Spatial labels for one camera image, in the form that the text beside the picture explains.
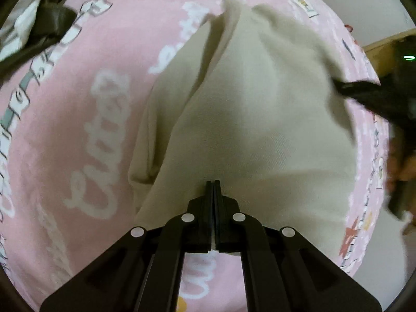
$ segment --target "white wall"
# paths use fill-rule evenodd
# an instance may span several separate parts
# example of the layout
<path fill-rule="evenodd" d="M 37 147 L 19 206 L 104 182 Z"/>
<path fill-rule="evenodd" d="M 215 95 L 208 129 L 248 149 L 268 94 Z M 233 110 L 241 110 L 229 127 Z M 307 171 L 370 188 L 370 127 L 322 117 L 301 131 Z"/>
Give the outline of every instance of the white wall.
<path fill-rule="evenodd" d="M 415 28 L 399 0 L 323 0 L 354 27 L 352 35 L 361 46 Z"/>
<path fill-rule="evenodd" d="M 383 310 L 396 299 L 408 278 L 406 244 L 401 235 L 406 225 L 383 208 L 363 263 L 354 276 L 355 281 L 377 298 Z"/>

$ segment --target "finger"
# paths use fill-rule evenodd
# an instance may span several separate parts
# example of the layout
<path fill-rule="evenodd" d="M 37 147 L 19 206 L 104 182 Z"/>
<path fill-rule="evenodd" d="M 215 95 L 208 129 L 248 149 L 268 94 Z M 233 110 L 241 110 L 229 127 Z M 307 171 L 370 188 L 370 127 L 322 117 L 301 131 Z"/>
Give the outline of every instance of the finger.
<path fill-rule="evenodd" d="M 414 178 L 416 178 L 416 155 L 405 161 L 404 167 L 399 174 L 399 179 L 405 182 Z"/>
<path fill-rule="evenodd" d="M 396 182 L 394 180 L 388 179 L 386 181 L 386 190 L 388 193 L 392 193 L 396 189 Z"/>
<path fill-rule="evenodd" d="M 402 234 L 403 236 L 407 236 L 409 234 L 411 234 L 413 231 L 416 230 L 416 226 L 415 223 L 409 223 L 403 230 Z"/>
<path fill-rule="evenodd" d="M 387 160 L 387 178 L 395 179 L 399 171 L 399 164 L 397 158 L 390 155 Z"/>
<path fill-rule="evenodd" d="M 397 138 L 392 138 L 388 143 L 388 153 L 393 155 L 397 150 Z"/>
<path fill-rule="evenodd" d="M 413 220 L 416 222 L 416 188 L 413 187 L 413 194 L 411 196 L 412 200 L 409 203 L 409 211 L 413 215 Z"/>

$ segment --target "beige cloth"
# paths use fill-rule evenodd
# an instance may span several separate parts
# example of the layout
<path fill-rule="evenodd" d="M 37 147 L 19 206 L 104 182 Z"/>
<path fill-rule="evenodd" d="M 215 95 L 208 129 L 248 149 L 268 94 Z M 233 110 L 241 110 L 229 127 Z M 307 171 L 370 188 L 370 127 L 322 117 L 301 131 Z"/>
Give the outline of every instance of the beige cloth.
<path fill-rule="evenodd" d="M 263 225 L 298 229 L 338 255 L 355 175 L 354 138 L 311 30 L 270 7 L 224 0 L 159 76 L 129 170 L 145 228 L 164 225 L 207 180 Z"/>

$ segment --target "pink fabric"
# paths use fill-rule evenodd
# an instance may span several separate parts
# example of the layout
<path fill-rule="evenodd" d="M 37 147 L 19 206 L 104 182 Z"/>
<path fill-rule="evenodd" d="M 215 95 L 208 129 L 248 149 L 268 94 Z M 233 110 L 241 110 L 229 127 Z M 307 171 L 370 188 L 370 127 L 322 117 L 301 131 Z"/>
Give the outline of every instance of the pink fabric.
<path fill-rule="evenodd" d="M 305 0 L 308 12 L 296 0 L 243 1 L 268 3 L 314 29 L 338 52 L 347 80 L 377 80 L 321 0 Z M 134 226 L 127 170 L 144 104 L 157 74 L 206 13 L 221 12 L 220 2 L 67 0 L 80 11 L 67 35 L 0 89 L 0 260 L 34 309 Z M 388 128 L 354 102 L 348 107 L 356 188 L 334 261 L 353 275 L 383 200 Z M 240 259 L 187 255 L 180 297 L 181 312 L 246 311 Z"/>

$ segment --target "white screw cap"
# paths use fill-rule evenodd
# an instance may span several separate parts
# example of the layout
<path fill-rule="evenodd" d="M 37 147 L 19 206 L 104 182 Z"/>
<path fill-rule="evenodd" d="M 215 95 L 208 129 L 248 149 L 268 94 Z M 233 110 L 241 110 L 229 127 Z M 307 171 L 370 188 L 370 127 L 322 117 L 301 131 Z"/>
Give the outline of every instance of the white screw cap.
<path fill-rule="evenodd" d="M 292 228 L 287 228 L 287 227 L 285 227 L 283 230 L 282 230 L 282 234 L 285 236 L 285 237 L 289 237 L 289 238 L 291 238 L 291 237 L 293 237 L 294 235 L 295 235 L 295 230 L 293 230 Z"/>
<path fill-rule="evenodd" d="M 182 220 L 186 223 L 192 222 L 195 219 L 195 216 L 192 213 L 185 213 L 182 215 Z"/>
<path fill-rule="evenodd" d="M 245 215 L 241 212 L 237 212 L 232 215 L 233 220 L 236 222 L 243 222 L 245 220 Z"/>
<path fill-rule="evenodd" d="M 136 228 L 134 228 L 134 229 L 132 229 L 132 230 L 130 231 L 130 234 L 131 234 L 134 238 L 141 237 L 141 236 L 143 236 L 143 235 L 144 235 L 144 230 L 143 230 L 143 228 L 136 227 Z"/>

